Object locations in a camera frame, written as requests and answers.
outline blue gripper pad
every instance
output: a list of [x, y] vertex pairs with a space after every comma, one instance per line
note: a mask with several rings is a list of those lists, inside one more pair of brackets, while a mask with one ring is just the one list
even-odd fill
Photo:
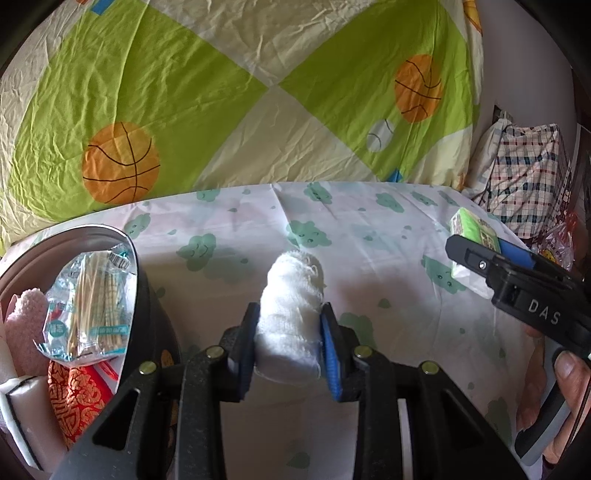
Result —
[[244, 400], [251, 387], [255, 366], [255, 334], [260, 315], [261, 306], [257, 302], [250, 302], [241, 323], [241, 344], [237, 345], [238, 349], [236, 349], [238, 357], [228, 358], [230, 370], [233, 362], [238, 367], [238, 397], [241, 400]]
[[533, 269], [535, 260], [531, 258], [531, 252], [516, 245], [513, 245], [506, 240], [499, 238], [499, 245], [501, 247], [501, 255], [507, 257], [514, 264], [523, 268]]
[[326, 382], [333, 398], [340, 401], [343, 394], [343, 386], [340, 381], [340, 363], [324, 310], [320, 313], [320, 334], [322, 336], [322, 357], [324, 358]]

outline metal rivet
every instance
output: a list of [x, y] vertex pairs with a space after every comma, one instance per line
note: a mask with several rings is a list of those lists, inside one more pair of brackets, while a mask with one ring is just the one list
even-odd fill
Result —
[[220, 358], [223, 355], [223, 353], [224, 349], [219, 345], [211, 346], [205, 352], [207, 358]]
[[158, 366], [154, 362], [148, 360], [147, 362], [143, 362], [139, 366], [139, 373], [141, 373], [142, 375], [153, 374], [157, 368]]
[[374, 351], [371, 349], [371, 347], [367, 345], [356, 346], [355, 350], [353, 350], [353, 353], [357, 358], [367, 358], [371, 356], [373, 352]]
[[435, 375], [439, 372], [439, 365], [437, 365], [435, 362], [427, 361], [421, 364], [421, 369], [427, 375]]

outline folded white towel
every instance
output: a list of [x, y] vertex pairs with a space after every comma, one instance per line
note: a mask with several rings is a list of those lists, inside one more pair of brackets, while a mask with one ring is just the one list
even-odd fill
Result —
[[292, 385], [320, 378], [324, 275], [316, 257], [282, 254], [267, 275], [255, 335], [256, 372]]

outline white bed sheet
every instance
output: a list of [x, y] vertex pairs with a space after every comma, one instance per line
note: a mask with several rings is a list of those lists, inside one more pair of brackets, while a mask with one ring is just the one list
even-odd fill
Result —
[[[460, 206], [519, 243], [446, 187], [280, 183], [92, 213], [14, 245], [0, 273], [32, 244], [72, 226], [123, 229], [187, 356], [241, 321], [248, 302], [259, 300], [272, 263], [295, 243], [320, 260], [325, 299], [340, 323], [393, 361], [438, 362], [512, 445], [533, 342], [519, 322], [451, 278], [446, 225]], [[222, 418], [230, 479], [351, 477], [357, 406], [334, 403], [322, 381], [296, 388], [255, 377], [246, 400], [224, 404]]]

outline bed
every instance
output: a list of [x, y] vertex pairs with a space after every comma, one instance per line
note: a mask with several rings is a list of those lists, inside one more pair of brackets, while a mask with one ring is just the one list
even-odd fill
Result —
[[[519, 322], [452, 279], [444, 246], [460, 206], [489, 222], [500, 238], [522, 245], [449, 187], [276, 183], [91, 213], [11, 247], [0, 274], [30, 246], [67, 228], [101, 223], [122, 229], [187, 358], [240, 322], [280, 253], [305, 249], [323, 267], [325, 300], [341, 325], [394, 361], [437, 361], [511, 447], [533, 341]], [[334, 403], [323, 381], [296, 388], [254, 376], [244, 403], [223, 404], [228, 478], [351, 478], [356, 409]], [[534, 468], [532, 478], [537, 473]]]
[[0, 80], [1, 250], [192, 190], [461, 189], [481, 81], [473, 0], [64, 0]]

